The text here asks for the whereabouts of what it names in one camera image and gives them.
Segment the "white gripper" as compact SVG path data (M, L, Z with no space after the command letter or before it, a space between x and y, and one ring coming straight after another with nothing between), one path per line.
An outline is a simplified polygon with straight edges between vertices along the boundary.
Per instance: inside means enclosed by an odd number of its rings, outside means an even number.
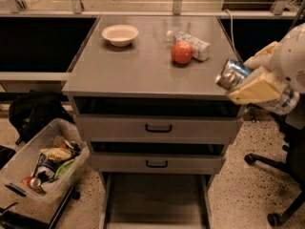
M305 23L291 29L279 42L265 46L244 65L254 71L226 92L237 105L279 98L283 81L305 94Z

